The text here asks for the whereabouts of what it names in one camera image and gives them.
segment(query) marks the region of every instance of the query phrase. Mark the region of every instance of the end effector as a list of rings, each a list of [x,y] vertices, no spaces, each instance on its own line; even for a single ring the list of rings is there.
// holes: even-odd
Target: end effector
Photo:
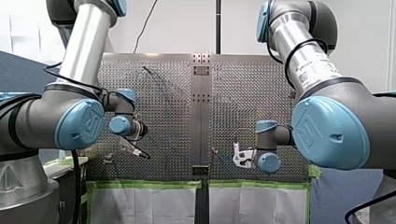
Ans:
[[[291,128],[278,125],[274,120],[260,120],[256,123],[256,145],[254,149],[240,150],[237,136],[233,141],[233,163],[242,168],[258,167],[267,174],[274,174],[281,168],[277,146],[293,146]]]

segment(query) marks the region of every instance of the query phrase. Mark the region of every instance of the wire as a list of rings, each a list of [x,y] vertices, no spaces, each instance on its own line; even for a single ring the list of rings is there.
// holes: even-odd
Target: wire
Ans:
[[[396,97],[396,92],[381,92],[373,94],[375,97]]]
[[[267,31],[266,31],[266,35],[267,35],[267,50],[268,53],[270,54],[271,58],[274,59],[274,61],[276,61],[277,63],[282,63],[282,61],[280,61],[272,52],[271,48],[270,48],[270,20],[271,20],[271,9],[273,4],[275,3],[275,0],[270,0],[268,2],[268,20],[267,20]]]
[[[145,151],[145,150],[143,150],[142,148],[140,148],[140,147],[137,147],[134,143],[132,143],[132,140],[129,140],[128,138],[126,138],[126,137],[122,137],[123,139],[125,139],[125,140],[127,140],[132,146],[134,146],[137,150],[139,150],[139,151],[141,151],[143,154],[144,154],[144,156],[142,156],[143,158],[146,158],[146,159],[151,159],[151,157],[150,157],[150,155]]]
[[[363,203],[363,204],[361,204],[361,205],[359,205],[359,206],[356,206],[356,207],[352,208],[352,209],[349,210],[349,211],[346,213],[346,215],[344,216],[345,222],[346,222],[347,224],[351,224],[351,223],[349,222],[349,218],[350,218],[353,214],[355,214],[356,212],[360,211],[360,210],[363,209],[363,208],[372,206],[372,205],[374,205],[374,204],[376,204],[376,203],[381,203],[381,202],[383,202],[383,201],[385,201],[385,200],[387,200],[387,199],[389,199],[389,198],[392,198],[392,197],[394,197],[394,196],[396,196],[396,190],[394,190],[394,191],[392,191],[391,193],[388,193],[388,194],[386,194],[386,195],[384,195],[384,196],[381,196],[381,197],[378,197],[378,198],[376,198],[376,199],[373,199],[373,200],[371,200],[371,201],[369,201],[369,202],[367,202],[367,203]]]
[[[47,66],[45,66],[43,69],[44,69],[44,71],[45,71],[46,73],[48,73],[48,74],[50,74],[50,75],[52,75],[52,76],[54,76],[54,77],[58,77],[58,78],[64,79],[64,80],[66,80],[66,81],[68,81],[68,82],[71,82],[71,83],[73,83],[73,84],[76,84],[76,85],[79,85],[79,86],[83,86],[83,87],[88,87],[88,88],[94,89],[94,90],[96,90],[96,91],[99,91],[99,92],[101,92],[101,93],[104,91],[103,88],[100,88],[100,87],[97,87],[97,86],[93,86],[93,85],[90,85],[90,84],[86,84],[86,83],[83,83],[83,82],[75,81],[73,78],[64,77],[64,76],[59,75],[59,74],[57,74],[57,73],[55,73],[55,72],[53,72],[53,71],[50,70],[50,69],[52,69],[52,68],[58,67],[58,66],[61,65],[61,64],[62,64],[62,63],[56,63],[56,64],[53,64],[53,65],[47,65]]]
[[[311,42],[318,42],[318,44],[322,44],[323,48],[324,48],[324,52],[327,54],[327,52],[329,51],[329,46],[327,45],[327,43],[322,40],[322,39],[317,39],[317,38],[310,38],[307,39],[301,43],[299,43],[298,45],[296,45],[289,53],[288,57],[286,58],[285,61],[285,78],[288,81],[289,85],[294,89],[294,85],[291,82],[290,79],[290,75],[289,75],[289,65],[291,62],[291,58],[293,57],[294,53],[297,52],[297,50],[303,48],[304,46],[310,44]]]
[[[146,26],[147,26],[147,24],[148,24],[148,22],[149,22],[149,17],[151,16],[151,13],[152,13],[152,11],[153,11],[154,8],[155,8],[155,5],[157,5],[157,2],[158,2],[158,0],[155,0],[154,3],[152,4],[151,10],[149,11],[149,14],[148,14],[148,17],[146,18],[145,24],[143,25],[143,29],[142,29],[142,31],[140,32],[140,35],[139,35],[139,36],[137,37],[137,39],[136,39],[136,45],[134,46],[134,53],[136,53],[137,46],[139,45],[140,37],[143,35],[143,33],[144,33],[145,30],[146,30]]]
[[[76,176],[76,194],[75,194],[75,208],[73,214],[73,224],[78,224],[79,208],[81,206],[81,170],[78,163],[78,155],[76,150],[72,150],[74,171]]]

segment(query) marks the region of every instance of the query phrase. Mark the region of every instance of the vertical metal bar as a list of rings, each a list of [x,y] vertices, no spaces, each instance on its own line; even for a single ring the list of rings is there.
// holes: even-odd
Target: vertical metal bar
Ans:
[[[221,54],[221,0],[216,0],[216,54]]]

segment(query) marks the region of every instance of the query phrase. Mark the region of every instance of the robotic arm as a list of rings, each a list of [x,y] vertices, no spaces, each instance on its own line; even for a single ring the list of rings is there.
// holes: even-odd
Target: robotic arm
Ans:
[[[337,25],[328,7],[311,1],[264,3],[257,38],[278,52],[296,91],[292,142],[307,160],[338,170],[396,168],[396,99],[390,93],[372,95],[329,59]]]
[[[135,92],[106,91],[97,78],[108,30],[125,15],[126,2],[47,3],[61,34],[73,28],[70,36],[63,35],[68,44],[59,74],[51,72],[58,79],[47,85],[42,96],[0,93],[0,219],[9,223],[58,222],[58,184],[47,179],[37,156],[39,148],[91,146],[104,129],[107,111],[115,113],[110,131],[129,142],[148,131],[134,116]],[[134,154],[144,157],[139,151]]]

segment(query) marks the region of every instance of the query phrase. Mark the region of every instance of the metal frame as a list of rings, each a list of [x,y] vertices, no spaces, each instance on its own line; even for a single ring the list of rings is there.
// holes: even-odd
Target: metal frame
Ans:
[[[160,108],[163,104],[163,97],[157,94],[156,91],[159,91],[159,89],[155,89],[156,84],[152,80],[137,84],[140,86],[134,86],[138,80],[132,75],[145,72],[141,68],[143,65],[158,72],[167,85],[185,91],[182,94],[172,96],[173,100],[180,102],[174,102],[175,106],[171,110],[176,112],[170,121],[158,115],[161,111],[157,114],[152,113],[152,111],[139,111],[139,106],[147,107],[152,104],[152,106],[159,106]],[[181,144],[184,147],[178,146],[180,151],[175,154],[174,148],[161,145],[164,144],[164,141],[157,144],[160,145],[157,150],[155,144],[150,144],[147,139],[144,139],[139,142],[139,145],[141,144],[142,148],[151,148],[149,153],[151,153],[153,160],[142,161],[134,156],[113,154],[113,166],[117,163],[121,164],[121,169],[129,170],[129,173],[115,175],[115,167],[111,168],[109,167],[111,165],[101,163],[104,153],[117,153],[118,149],[114,146],[118,143],[116,141],[118,137],[111,133],[105,133],[97,145],[99,148],[97,157],[91,161],[92,168],[97,169],[97,171],[89,169],[89,176],[91,174],[93,180],[135,178],[167,181],[243,178],[285,182],[305,181],[308,178],[306,161],[297,150],[291,147],[279,148],[278,152],[284,162],[284,168],[276,175],[265,175],[258,170],[235,167],[232,157],[230,157],[233,155],[232,133],[236,128],[254,128],[254,123],[258,119],[276,119],[279,123],[289,122],[293,106],[293,101],[290,99],[292,92],[285,84],[283,76],[283,67],[274,63],[267,56],[207,55],[201,53],[192,55],[106,53],[99,76],[102,85],[111,90],[138,88],[138,97],[140,91],[143,92],[140,94],[145,94],[144,91],[146,91],[147,98],[140,99],[140,103],[138,100],[136,109],[137,112],[141,113],[143,121],[145,121],[145,116],[157,116],[158,122],[148,124],[149,128],[151,125],[149,132],[154,135],[165,132],[167,129],[164,129],[164,127],[172,128],[172,122],[175,122],[177,116],[181,116],[183,118],[181,122],[184,123],[178,126],[178,131],[184,132],[185,135],[183,135],[183,139],[175,138],[172,141],[180,140],[184,143],[187,142],[187,144]],[[219,79],[224,79],[224,84],[221,84]],[[220,97],[229,97],[230,92],[233,97],[236,97],[235,99],[228,103],[219,100]],[[222,124],[224,124],[224,129],[219,128]],[[254,134],[241,133],[238,138],[241,139],[241,148],[248,149],[248,147],[254,146]],[[164,164],[164,158],[167,157],[165,154],[168,154],[167,159],[171,160],[170,165]],[[210,167],[210,170],[207,175],[196,176],[192,174],[192,166]]]

